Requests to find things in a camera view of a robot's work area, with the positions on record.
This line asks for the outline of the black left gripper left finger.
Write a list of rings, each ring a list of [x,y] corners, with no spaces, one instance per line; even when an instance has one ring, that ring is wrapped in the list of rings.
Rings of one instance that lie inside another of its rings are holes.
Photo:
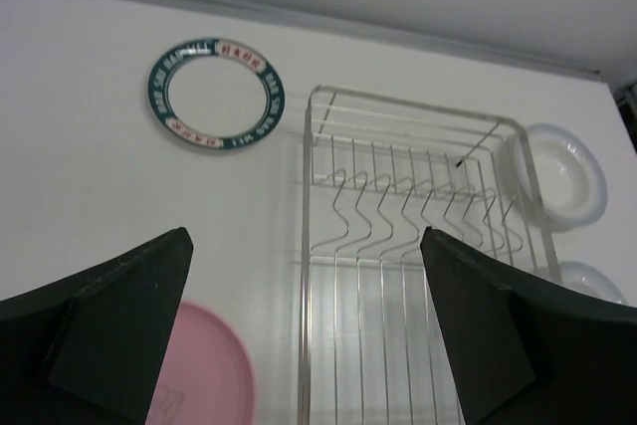
[[[180,227],[3,300],[2,423],[144,423],[192,255]]]

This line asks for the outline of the pink plastic plate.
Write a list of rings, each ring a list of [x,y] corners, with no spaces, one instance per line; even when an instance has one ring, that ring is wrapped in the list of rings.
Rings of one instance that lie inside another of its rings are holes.
[[[255,374],[239,336],[219,316],[183,302],[148,411],[148,424],[251,424]]]

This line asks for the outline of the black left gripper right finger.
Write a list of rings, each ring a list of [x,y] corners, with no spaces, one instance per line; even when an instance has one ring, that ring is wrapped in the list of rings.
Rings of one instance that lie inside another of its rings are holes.
[[[633,424],[636,311],[428,227],[427,282],[469,424]]]

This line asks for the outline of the green rimmed white plate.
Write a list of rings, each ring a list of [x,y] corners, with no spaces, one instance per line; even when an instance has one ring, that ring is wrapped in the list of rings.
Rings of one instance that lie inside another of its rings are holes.
[[[222,58],[252,72],[265,93],[265,106],[258,121],[246,130],[216,136],[196,130],[175,112],[169,99],[170,84],[176,73],[199,58]],[[174,136],[207,150],[235,151],[251,146],[280,123],[286,106],[283,81],[272,63],[254,48],[226,38],[195,38],[171,47],[152,66],[146,84],[146,97],[156,119]]]

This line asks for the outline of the white deep bowl plate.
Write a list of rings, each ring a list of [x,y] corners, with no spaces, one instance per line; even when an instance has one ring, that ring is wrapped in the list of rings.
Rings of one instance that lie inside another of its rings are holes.
[[[575,292],[628,306],[623,293],[605,275],[587,264],[564,261],[559,264],[563,285]]]

